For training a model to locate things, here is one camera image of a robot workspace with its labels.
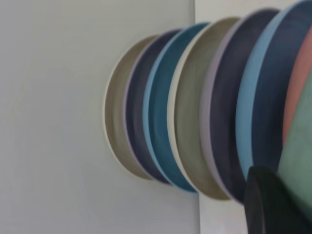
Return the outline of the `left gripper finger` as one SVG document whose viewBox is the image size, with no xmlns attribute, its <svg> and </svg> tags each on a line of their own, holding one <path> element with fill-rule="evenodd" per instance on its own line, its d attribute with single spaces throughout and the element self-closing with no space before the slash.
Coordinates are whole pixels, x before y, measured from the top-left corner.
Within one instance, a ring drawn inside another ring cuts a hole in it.
<svg viewBox="0 0 312 234">
<path fill-rule="evenodd" d="M 249 168 L 244 195 L 249 234 L 310 234 L 312 222 L 269 168 Z"/>
</svg>

